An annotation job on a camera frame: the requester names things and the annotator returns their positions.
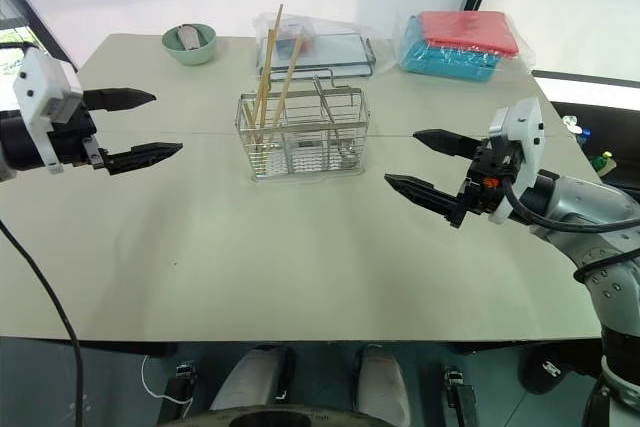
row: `wire rack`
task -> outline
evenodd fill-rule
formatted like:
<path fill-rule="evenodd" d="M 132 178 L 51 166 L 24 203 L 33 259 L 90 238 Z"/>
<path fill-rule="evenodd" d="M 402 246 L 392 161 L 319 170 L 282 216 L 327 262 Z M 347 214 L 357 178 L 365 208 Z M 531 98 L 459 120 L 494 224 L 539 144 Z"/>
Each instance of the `wire rack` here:
<path fill-rule="evenodd" d="M 259 113 L 255 123 L 247 114 L 254 112 L 256 94 L 242 94 L 238 101 L 236 127 L 256 179 L 362 170 L 369 126 L 362 89 L 336 86 L 331 79 L 328 89 L 289 91 L 274 125 L 279 99 L 280 92 L 269 92 L 264 121 Z"/>

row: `table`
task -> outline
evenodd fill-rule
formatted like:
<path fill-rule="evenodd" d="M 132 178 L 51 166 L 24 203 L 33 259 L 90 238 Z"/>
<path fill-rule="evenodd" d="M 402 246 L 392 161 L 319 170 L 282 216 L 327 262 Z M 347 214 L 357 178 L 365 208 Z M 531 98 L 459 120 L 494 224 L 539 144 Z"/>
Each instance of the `table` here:
<path fill-rule="evenodd" d="M 409 135 L 481 136 L 496 108 L 536 95 L 543 165 L 595 180 L 517 65 L 486 85 L 392 69 L 350 82 L 372 110 L 365 172 L 320 182 L 250 179 L 233 119 L 255 87 L 254 42 L 220 39 L 215 61 L 183 67 L 157 36 L 112 35 L 80 72 L 85 89 L 130 86 L 158 101 L 96 113 L 112 152 L 183 142 L 149 169 L 108 177 L 43 169 L 2 184 L 0 212 L 84 340 L 525 340 L 599 336 L 573 266 L 515 223 L 469 214 L 454 230 L 395 193 L 385 172 L 456 192 L 468 161 Z M 24 261 L 0 243 L 0 331 L 65 338 Z"/>

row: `bowl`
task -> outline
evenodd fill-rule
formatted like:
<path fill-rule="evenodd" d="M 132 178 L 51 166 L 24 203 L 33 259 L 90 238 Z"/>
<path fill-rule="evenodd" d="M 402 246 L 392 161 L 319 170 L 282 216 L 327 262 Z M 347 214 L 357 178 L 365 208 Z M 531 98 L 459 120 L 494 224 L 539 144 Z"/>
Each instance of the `bowl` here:
<path fill-rule="evenodd" d="M 162 36 L 162 45 L 169 55 L 183 65 L 199 65 L 210 61 L 216 49 L 216 31 L 205 24 L 188 24 L 198 31 L 201 47 L 185 50 L 178 38 L 178 28 L 167 30 Z"/>

